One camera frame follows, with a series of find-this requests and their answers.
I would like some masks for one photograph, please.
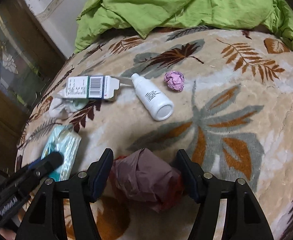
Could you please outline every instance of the white wall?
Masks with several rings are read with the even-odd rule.
[[[68,58],[77,36],[76,18],[87,0],[25,0],[32,13]]]

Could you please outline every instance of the teal plastic package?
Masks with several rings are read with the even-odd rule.
[[[58,125],[53,128],[46,143],[41,159],[51,152],[59,152],[63,155],[63,164],[49,174],[55,181],[69,179],[74,160],[78,151],[81,137],[73,131],[73,125]]]

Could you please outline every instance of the beige blanket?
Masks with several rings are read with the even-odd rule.
[[[284,239],[293,228],[293,52],[259,32],[198,26],[158,29],[146,40],[130,31],[122,34],[112,38],[109,32],[68,60],[26,125],[17,166],[41,155],[56,123],[74,124],[82,137],[73,173],[86,170],[107,147],[115,158],[147,147],[167,162],[183,148],[218,178],[244,178],[275,240]],[[182,92],[164,83],[169,70],[184,74]],[[122,87],[116,102],[90,102],[64,121],[49,118],[51,94],[67,77],[132,73],[151,79],[174,102],[171,117],[154,121],[134,90]],[[109,184],[91,207],[103,240],[184,240],[198,211],[188,196],[160,214],[136,203],[120,204]],[[215,239],[221,238],[225,207],[221,201]],[[68,237],[74,239],[67,200],[65,216]]]

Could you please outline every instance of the white bottle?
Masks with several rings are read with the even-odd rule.
[[[173,113],[173,102],[156,85],[136,73],[131,78],[138,98],[154,120],[165,120]]]

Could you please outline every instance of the green cloth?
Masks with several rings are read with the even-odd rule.
[[[75,52],[111,28],[132,26],[146,38],[157,26],[252,29],[261,23],[293,49],[293,11],[284,0],[88,0],[77,21]]]

